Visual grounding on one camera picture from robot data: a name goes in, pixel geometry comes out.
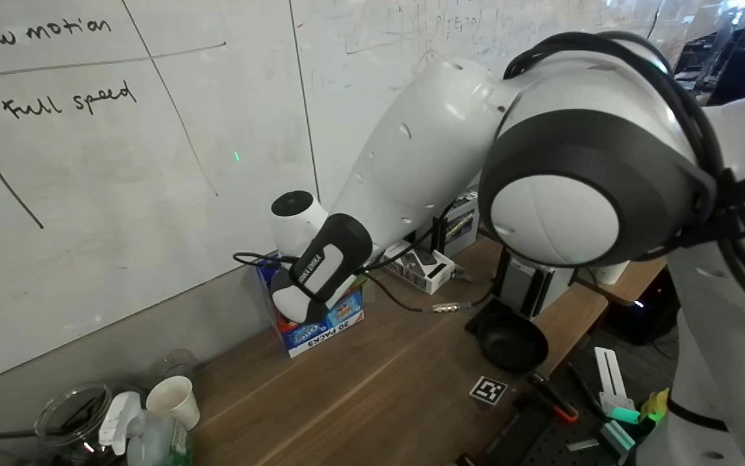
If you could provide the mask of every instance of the wooden desk surface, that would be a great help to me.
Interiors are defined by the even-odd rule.
[[[500,246],[479,242],[457,264],[469,282],[426,299],[377,275],[414,305],[473,304],[492,282]],[[612,292],[639,296],[663,262],[629,266]],[[535,321],[551,343],[548,375],[604,312],[604,299],[572,287]],[[451,463],[479,453],[510,420],[469,400],[479,375],[510,380],[492,369],[462,330],[476,308],[410,314],[377,287],[365,287],[367,319],[289,360],[271,332],[236,348],[202,375],[205,420],[194,429],[200,463]]]

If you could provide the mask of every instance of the white cup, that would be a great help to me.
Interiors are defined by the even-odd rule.
[[[145,410],[179,420],[187,429],[200,423],[200,407],[194,400],[192,380],[172,375],[160,380],[145,400]]]

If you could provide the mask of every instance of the white robotic arm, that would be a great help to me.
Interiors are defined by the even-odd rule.
[[[745,296],[745,182],[725,169],[720,143],[703,112],[667,77],[663,58],[630,36],[559,35],[519,55],[504,80],[462,59],[429,64],[381,120],[338,205],[302,257],[280,270],[271,299],[291,321],[320,319],[355,275],[439,215],[476,174],[480,218],[514,257],[598,266],[720,244],[720,266],[709,273]],[[691,335],[683,330],[694,336],[683,360],[685,348],[716,345],[707,321],[691,319]],[[716,388],[731,404],[736,393]],[[745,410],[716,414],[730,414],[725,424],[736,429],[736,448],[730,433],[695,423],[702,438],[673,441],[669,423],[663,429],[669,435],[642,455],[702,463],[703,444],[727,438],[725,450],[735,450],[721,455],[743,462]]]

